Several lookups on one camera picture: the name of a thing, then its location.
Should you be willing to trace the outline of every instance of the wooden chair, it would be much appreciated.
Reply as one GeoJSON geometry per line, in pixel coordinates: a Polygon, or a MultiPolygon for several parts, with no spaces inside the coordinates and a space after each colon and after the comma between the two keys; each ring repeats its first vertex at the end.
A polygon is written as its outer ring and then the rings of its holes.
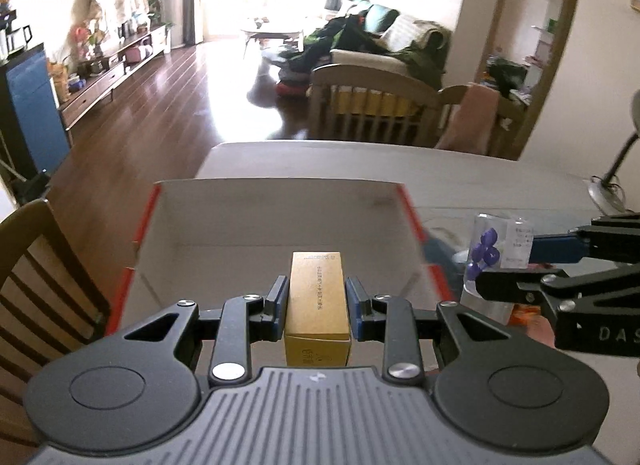
{"type": "Polygon", "coordinates": [[[311,84],[309,139],[435,145],[438,94],[417,79],[330,64],[313,71],[311,84]]]}
{"type": "Polygon", "coordinates": [[[60,231],[46,200],[0,223],[0,462],[36,447],[22,408],[26,382],[48,362],[104,334],[108,301],[60,231]]]}
{"type": "MultiPolygon", "coordinates": [[[[437,113],[439,117],[438,136],[444,132],[449,123],[449,118],[452,116],[456,106],[462,102],[462,97],[465,96],[467,89],[468,86],[465,85],[449,86],[438,92],[440,103],[440,109],[437,113]]],[[[488,156],[508,158],[511,144],[524,124],[524,115],[525,112],[509,99],[500,97],[495,125],[489,141],[488,156]]]]}

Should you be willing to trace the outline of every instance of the yellow box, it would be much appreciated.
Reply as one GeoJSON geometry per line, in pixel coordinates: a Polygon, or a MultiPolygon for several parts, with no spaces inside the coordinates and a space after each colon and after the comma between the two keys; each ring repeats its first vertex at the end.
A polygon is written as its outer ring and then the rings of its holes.
{"type": "Polygon", "coordinates": [[[294,252],[284,327],[287,366],[345,366],[351,331],[340,252],[294,252]]]}

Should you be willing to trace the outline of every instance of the purple candy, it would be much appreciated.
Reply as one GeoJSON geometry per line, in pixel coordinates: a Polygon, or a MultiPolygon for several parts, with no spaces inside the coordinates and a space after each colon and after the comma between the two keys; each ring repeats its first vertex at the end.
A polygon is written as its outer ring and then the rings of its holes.
{"type": "Polygon", "coordinates": [[[500,251],[495,247],[489,247],[484,253],[484,262],[493,267],[500,259],[500,251]]]}
{"type": "Polygon", "coordinates": [[[498,240],[498,233],[493,227],[487,230],[482,236],[480,236],[480,242],[485,247],[493,247],[498,240]]]}
{"type": "Polygon", "coordinates": [[[471,260],[474,263],[479,263],[480,261],[482,261],[482,257],[484,256],[485,250],[486,250],[486,247],[482,245],[482,243],[478,243],[478,245],[476,245],[471,250],[471,260]]]}
{"type": "Polygon", "coordinates": [[[482,268],[477,263],[466,264],[466,278],[470,281],[475,281],[476,277],[482,273],[482,268]]]}

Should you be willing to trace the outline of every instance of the lamp base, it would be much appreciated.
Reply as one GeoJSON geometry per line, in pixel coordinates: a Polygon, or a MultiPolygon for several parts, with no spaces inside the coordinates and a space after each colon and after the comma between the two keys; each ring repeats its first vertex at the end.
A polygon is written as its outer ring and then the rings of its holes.
{"type": "Polygon", "coordinates": [[[598,209],[605,216],[614,216],[615,214],[624,214],[626,212],[625,205],[622,203],[615,193],[602,184],[601,180],[589,182],[587,189],[589,196],[596,204],[598,209]]]}

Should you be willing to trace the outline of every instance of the red edge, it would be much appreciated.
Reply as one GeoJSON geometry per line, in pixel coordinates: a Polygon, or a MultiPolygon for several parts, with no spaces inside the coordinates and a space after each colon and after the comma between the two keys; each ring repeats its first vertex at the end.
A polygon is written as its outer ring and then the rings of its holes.
{"type": "Polygon", "coordinates": [[[138,246],[142,245],[142,240],[145,238],[146,229],[149,226],[151,215],[154,212],[156,202],[158,202],[158,196],[160,196],[161,191],[162,186],[160,184],[155,184],[151,194],[149,195],[149,200],[146,202],[145,211],[140,219],[136,236],[133,238],[133,242],[138,246]]]}
{"type": "Polygon", "coordinates": [[[427,270],[429,270],[431,279],[436,285],[436,291],[440,296],[440,299],[442,301],[455,301],[456,298],[449,288],[449,284],[447,283],[447,278],[444,275],[442,267],[440,265],[427,263],[427,270]]]}
{"type": "Polygon", "coordinates": [[[118,287],[116,296],[113,298],[113,304],[111,305],[111,316],[109,317],[107,327],[104,331],[105,336],[114,334],[118,331],[122,312],[124,311],[124,305],[129,297],[129,288],[131,286],[134,273],[135,270],[133,268],[125,268],[122,273],[120,286],[118,287]]]}
{"type": "Polygon", "coordinates": [[[404,207],[404,211],[409,218],[409,223],[411,223],[411,229],[412,231],[414,231],[415,237],[418,239],[418,241],[420,241],[420,243],[424,243],[425,241],[427,241],[427,233],[422,228],[420,219],[415,213],[414,206],[411,203],[411,199],[409,198],[409,193],[407,193],[406,191],[406,187],[403,184],[397,184],[396,189],[398,189],[398,196],[402,201],[402,206],[404,207]]]}

